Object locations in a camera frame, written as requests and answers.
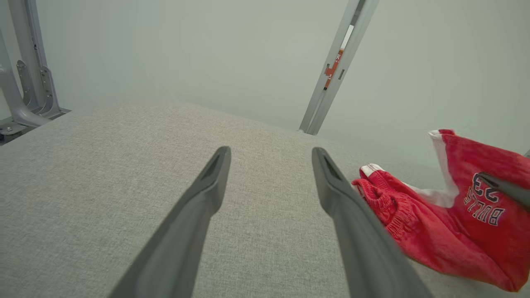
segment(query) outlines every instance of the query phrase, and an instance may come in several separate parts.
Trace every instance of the gray fabric surface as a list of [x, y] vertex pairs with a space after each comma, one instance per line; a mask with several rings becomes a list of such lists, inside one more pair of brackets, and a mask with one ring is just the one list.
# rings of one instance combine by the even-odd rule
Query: gray fabric surface
[[[348, 296], [311, 149], [349, 179], [378, 162], [433, 187], [438, 174], [190, 104], [76, 110], [0, 148], [2, 297], [105, 297], [215, 149], [232, 148], [196, 297]], [[510, 296], [412, 262], [435, 296]]]

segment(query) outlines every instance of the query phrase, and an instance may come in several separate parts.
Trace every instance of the red garment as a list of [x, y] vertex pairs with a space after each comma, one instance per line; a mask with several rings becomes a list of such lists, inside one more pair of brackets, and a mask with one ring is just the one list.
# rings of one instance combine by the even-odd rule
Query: red garment
[[410, 258], [441, 273], [518, 291], [530, 271], [530, 213], [475, 174], [530, 189], [530, 159], [451, 130], [430, 134], [448, 191], [406, 185], [376, 164], [361, 168], [354, 189]]

